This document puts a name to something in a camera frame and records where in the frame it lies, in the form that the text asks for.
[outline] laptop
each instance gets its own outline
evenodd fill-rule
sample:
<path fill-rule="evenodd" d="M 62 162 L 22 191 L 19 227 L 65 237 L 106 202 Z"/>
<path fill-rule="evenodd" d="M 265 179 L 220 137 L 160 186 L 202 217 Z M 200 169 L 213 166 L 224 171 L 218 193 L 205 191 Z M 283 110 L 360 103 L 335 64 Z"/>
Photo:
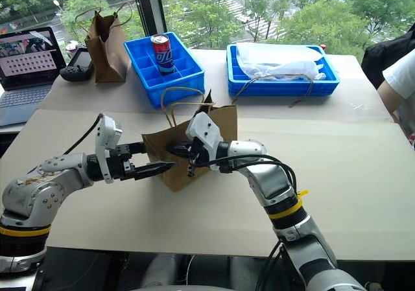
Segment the laptop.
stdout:
<path fill-rule="evenodd" d="M 50 27 L 0 35 L 0 126 L 27 122 L 65 66 Z"/>

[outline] laptop keyboard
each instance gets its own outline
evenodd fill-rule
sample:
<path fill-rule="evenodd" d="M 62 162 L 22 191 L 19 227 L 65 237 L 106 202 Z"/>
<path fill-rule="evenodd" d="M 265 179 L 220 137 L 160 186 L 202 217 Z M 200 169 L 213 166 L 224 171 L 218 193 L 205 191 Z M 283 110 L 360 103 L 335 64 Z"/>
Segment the laptop keyboard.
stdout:
<path fill-rule="evenodd" d="M 0 99 L 0 108 L 39 103 L 45 98 L 50 89 L 50 86 L 45 86 L 31 89 L 20 89 L 4 93 Z"/>

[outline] brown paper bag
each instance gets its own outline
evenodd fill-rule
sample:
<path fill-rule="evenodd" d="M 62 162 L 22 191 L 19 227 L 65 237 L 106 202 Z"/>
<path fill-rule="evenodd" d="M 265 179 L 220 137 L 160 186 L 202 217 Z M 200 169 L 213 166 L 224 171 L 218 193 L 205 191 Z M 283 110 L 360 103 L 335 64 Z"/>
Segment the brown paper bag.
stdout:
<path fill-rule="evenodd" d="M 118 12 L 124 6 L 130 7 L 131 16 L 120 23 Z M 124 82 L 130 59 L 124 48 L 125 34 L 121 25 L 131 20 L 131 5 L 124 3 L 117 12 L 105 17 L 99 14 L 101 9 L 95 11 L 91 26 L 86 30 L 77 22 L 77 18 L 93 9 L 96 7 L 77 15 L 75 22 L 87 32 L 85 44 L 95 68 L 95 82 Z"/>
<path fill-rule="evenodd" d="M 211 104 L 210 93 L 204 103 Z M 224 141 L 230 142 L 237 140 L 236 106 L 223 106 L 221 108 L 211 107 L 208 115 L 219 127 Z M 174 192 L 183 189 L 186 185 L 197 180 L 197 178 L 209 171 L 209 168 L 197 168 L 195 176 L 189 178 L 187 176 L 188 160 L 172 155 L 166 151 L 167 146 L 175 145 L 180 141 L 188 141 L 185 134 L 188 124 L 189 121 L 185 121 L 177 126 L 154 134 L 143 134 L 143 141 L 150 161 L 163 160 L 180 164 L 179 166 L 173 167 L 167 172 L 160 174 L 161 180 Z"/>

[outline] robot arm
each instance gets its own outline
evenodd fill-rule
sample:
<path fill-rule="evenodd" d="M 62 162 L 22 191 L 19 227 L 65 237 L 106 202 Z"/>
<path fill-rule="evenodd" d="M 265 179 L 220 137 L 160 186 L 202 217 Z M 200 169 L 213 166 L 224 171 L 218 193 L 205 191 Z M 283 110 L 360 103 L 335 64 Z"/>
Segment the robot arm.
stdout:
<path fill-rule="evenodd" d="M 337 269 L 333 251 L 303 208 L 295 177 L 287 172 L 288 166 L 267 156 L 264 144 L 254 140 L 223 142 L 220 130 L 205 113 L 192 118 L 186 134 L 193 141 L 188 148 L 188 175 L 197 167 L 210 165 L 213 170 L 237 170 L 245 176 L 283 243 L 284 261 L 294 268 L 307 291 L 365 290 Z"/>
<path fill-rule="evenodd" d="M 145 153 L 143 143 L 118 145 L 121 127 L 103 116 L 97 128 L 95 154 L 66 154 L 45 160 L 3 192 L 0 217 L 0 273 L 37 268 L 45 241 L 62 202 L 95 181 L 139 180 L 169 170 L 175 163 L 157 161 L 135 167 L 130 158 Z"/>

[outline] laptop screen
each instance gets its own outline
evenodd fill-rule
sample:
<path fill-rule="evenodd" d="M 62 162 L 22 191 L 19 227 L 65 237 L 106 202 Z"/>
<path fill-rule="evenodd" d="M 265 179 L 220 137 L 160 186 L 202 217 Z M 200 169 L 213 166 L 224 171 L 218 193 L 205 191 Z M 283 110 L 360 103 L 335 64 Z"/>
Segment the laptop screen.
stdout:
<path fill-rule="evenodd" d="M 63 67 L 65 62 L 50 28 L 0 37 L 0 69 L 5 90 L 53 81 Z"/>

